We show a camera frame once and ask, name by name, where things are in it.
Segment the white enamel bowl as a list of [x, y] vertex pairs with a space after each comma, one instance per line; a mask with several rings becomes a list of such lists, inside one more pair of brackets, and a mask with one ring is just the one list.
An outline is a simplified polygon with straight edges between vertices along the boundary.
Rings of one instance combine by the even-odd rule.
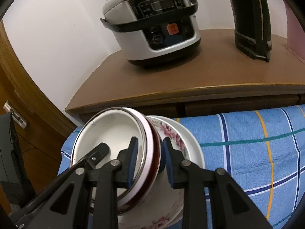
[[120, 108], [110, 108], [93, 116], [81, 129], [72, 148], [70, 165], [76, 164], [100, 143], [106, 143], [111, 152], [126, 149], [135, 136], [142, 143], [136, 120]]

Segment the blue plaid tablecloth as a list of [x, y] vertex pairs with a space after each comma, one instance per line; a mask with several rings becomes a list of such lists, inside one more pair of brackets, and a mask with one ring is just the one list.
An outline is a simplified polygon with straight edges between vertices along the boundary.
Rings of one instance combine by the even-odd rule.
[[304, 106], [177, 118], [273, 228], [304, 228]]

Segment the pink electric kettle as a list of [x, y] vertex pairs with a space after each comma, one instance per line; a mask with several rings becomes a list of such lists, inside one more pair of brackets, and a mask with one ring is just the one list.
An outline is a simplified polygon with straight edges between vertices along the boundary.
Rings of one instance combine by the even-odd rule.
[[284, 1], [287, 17], [287, 44], [288, 51], [300, 60], [303, 64], [305, 62], [305, 40], [304, 30], [300, 25], [293, 11], [290, 9], [286, 1]]

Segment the stainless steel bowl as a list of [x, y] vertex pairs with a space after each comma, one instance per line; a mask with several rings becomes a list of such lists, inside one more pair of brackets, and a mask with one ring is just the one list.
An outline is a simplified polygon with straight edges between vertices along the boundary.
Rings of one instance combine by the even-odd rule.
[[[127, 171], [127, 174], [133, 173], [131, 179], [128, 177], [128, 185], [129, 186], [127, 187], [126, 185], [122, 185], [122, 184], [118, 184], [119, 186], [117, 186], [118, 187], [117, 188], [117, 201], [118, 201], [118, 198], [120, 196], [125, 194], [132, 187], [136, 178], [139, 176], [138, 172], [139, 172], [139, 169], [140, 169], [141, 161], [144, 159], [144, 157], [143, 157], [143, 147], [141, 146], [141, 144], [137, 148], [135, 148], [135, 149], [137, 149], [137, 154], [133, 153], [133, 155], [132, 155], [132, 158], [133, 158], [133, 160], [132, 160], [133, 166], [131, 166], [132, 169], [128, 169], [128, 171]], [[118, 150], [113, 150], [113, 152], [111, 152], [111, 149], [110, 149], [110, 153], [97, 165], [96, 169], [101, 168], [107, 162], [113, 160], [117, 153], [118, 154], [117, 154], [116, 159], [118, 159], [123, 164], [124, 161], [125, 161], [125, 158], [126, 158], [126, 152], [127, 152], [127, 149], [122, 149], [122, 150], [120, 150], [120, 152]], [[161, 182], [162, 182], [162, 178], [163, 178], [162, 175], [163, 175], [164, 166], [165, 166], [164, 164], [165, 164], [164, 159], [161, 156], [161, 162], [160, 162], [160, 166], [159, 166], [158, 175], [157, 175], [157, 178], [156, 178], [155, 182], [153, 183], [153, 187], [152, 187], [151, 191], [148, 193], [148, 195], [146, 196], [146, 198], [144, 198], [144, 200], [142, 200], [141, 203], [137, 204], [137, 206], [145, 205], [146, 203], [151, 203], [151, 202], [149, 202], [149, 200], [152, 199], [152, 197], [154, 196], [155, 191], [157, 190], [157, 186], [159, 184], [161, 184]], [[93, 213], [94, 213], [95, 199], [96, 199], [96, 188], [93, 189], [92, 197], [91, 197], [91, 208], [90, 208], [90, 213], [89, 214], [92, 215], [92, 216], [93, 216]], [[128, 211], [129, 210], [125, 210], [123, 212], [118, 211], [118, 214], [123, 214], [123, 213], [126, 213]]]

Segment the plain white round plate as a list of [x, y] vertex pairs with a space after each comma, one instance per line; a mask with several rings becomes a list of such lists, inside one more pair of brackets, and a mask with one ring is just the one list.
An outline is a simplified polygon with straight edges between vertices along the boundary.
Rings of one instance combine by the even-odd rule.
[[[168, 137], [171, 138], [173, 148], [175, 150], [180, 150], [185, 159], [188, 159], [197, 164], [199, 167], [204, 168], [204, 156], [194, 135], [185, 126], [173, 119], [164, 118], [163, 120], [169, 125]], [[180, 227], [180, 221], [182, 220], [183, 216], [184, 190], [177, 189], [173, 191], [178, 191], [179, 199], [174, 206], [175, 217], [166, 226], [166, 228]]]

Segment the white black rice cooker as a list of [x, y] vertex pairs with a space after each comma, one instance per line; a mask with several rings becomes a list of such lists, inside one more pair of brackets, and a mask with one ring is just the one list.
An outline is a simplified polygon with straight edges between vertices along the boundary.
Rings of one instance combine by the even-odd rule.
[[180, 62], [201, 43], [197, 0], [107, 0], [101, 22], [129, 63], [155, 69]]

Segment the wooden door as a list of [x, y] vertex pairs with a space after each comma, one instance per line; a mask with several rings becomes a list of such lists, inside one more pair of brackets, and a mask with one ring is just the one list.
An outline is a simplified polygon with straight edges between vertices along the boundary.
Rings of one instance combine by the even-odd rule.
[[1, 106], [10, 105], [26, 174], [36, 194], [57, 176], [64, 141], [76, 129], [26, 72], [1, 25]]

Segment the black thermos flask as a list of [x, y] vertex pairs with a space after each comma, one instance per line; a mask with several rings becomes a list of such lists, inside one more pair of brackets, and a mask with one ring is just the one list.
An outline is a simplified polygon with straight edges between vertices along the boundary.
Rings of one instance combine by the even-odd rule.
[[230, 0], [237, 49], [252, 59], [268, 62], [272, 48], [267, 0]]

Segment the brown wooden sideboard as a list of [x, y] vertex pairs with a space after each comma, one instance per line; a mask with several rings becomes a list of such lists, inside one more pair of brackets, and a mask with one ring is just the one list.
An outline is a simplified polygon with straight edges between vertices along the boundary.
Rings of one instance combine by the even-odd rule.
[[232, 29], [202, 30], [195, 55], [181, 64], [145, 70], [122, 52], [111, 54], [75, 93], [66, 111], [87, 121], [127, 106], [145, 114], [185, 117], [304, 104], [304, 64], [272, 36], [269, 62], [235, 47]]

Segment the pink plastic bowl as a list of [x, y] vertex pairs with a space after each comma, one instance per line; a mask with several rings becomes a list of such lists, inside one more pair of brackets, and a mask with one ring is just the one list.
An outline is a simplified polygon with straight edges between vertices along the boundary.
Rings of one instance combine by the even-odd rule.
[[118, 198], [118, 211], [123, 212], [141, 203], [151, 191], [161, 162], [161, 138], [152, 122], [145, 115], [131, 108], [120, 108], [120, 110], [127, 112], [138, 123], [144, 157], [138, 172], [139, 176], [134, 184]]

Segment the large floral rim plate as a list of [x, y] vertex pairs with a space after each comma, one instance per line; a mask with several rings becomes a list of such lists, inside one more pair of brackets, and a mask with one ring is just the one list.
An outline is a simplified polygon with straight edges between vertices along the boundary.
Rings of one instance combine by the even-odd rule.
[[161, 136], [162, 146], [165, 147], [165, 167], [162, 182], [157, 186], [149, 202], [145, 205], [136, 206], [129, 212], [118, 216], [119, 228], [166, 228], [175, 217], [174, 206], [178, 202], [177, 189], [183, 189], [186, 174], [180, 163], [184, 155], [180, 150], [172, 146], [171, 138], [168, 137], [168, 124], [163, 116], [148, 116], [155, 129]]

